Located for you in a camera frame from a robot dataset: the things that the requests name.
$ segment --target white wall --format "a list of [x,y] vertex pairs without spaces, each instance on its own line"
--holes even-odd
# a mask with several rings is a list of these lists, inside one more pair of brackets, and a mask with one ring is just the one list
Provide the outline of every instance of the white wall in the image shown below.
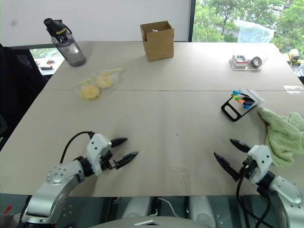
[[50,43],[45,18],[62,19],[76,40],[140,41],[140,24],[168,20],[188,39],[190,0],[1,0],[4,46]]

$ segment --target tape roll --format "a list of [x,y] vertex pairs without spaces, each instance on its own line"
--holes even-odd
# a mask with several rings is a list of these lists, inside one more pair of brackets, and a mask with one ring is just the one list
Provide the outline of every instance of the tape roll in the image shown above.
[[301,65],[301,62],[299,60],[298,61],[292,61],[291,65],[299,67]]
[[291,61],[297,61],[297,60],[300,59],[300,55],[299,55],[298,49],[295,49],[295,48],[291,49],[288,54],[289,54],[289,57],[290,57]]
[[254,57],[251,61],[250,61],[250,65],[253,67],[253,68],[258,68],[262,65],[262,60],[260,57],[256,56]]

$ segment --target water bottle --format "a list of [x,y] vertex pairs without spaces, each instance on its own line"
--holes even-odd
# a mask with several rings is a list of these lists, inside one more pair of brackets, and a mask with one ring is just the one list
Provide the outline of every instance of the water bottle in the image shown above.
[[52,43],[57,47],[66,61],[72,67],[86,63],[86,57],[72,36],[72,31],[62,23],[62,20],[47,18],[43,21],[52,37]]

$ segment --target green towel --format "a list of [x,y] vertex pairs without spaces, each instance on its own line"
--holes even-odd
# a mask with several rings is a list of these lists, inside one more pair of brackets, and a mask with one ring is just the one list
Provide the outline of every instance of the green towel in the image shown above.
[[304,119],[291,112],[288,117],[260,107],[258,112],[269,123],[266,145],[270,149],[274,165],[290,166],[293,154],[304,154]]

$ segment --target window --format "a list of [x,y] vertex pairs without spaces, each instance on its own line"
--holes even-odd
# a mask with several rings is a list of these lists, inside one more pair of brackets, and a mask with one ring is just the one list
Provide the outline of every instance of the window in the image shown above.
[[36,48],[30,52],[43,75],[53,75],[64,60],[57,48]]
[[[192,0],[191,3],[194,16],[190,16],[193,31],[189,41],[272,42],[282,53],[296,48],[304,58],[304,0]],[[254,35],[250,33],[252,27],[257,28]]]

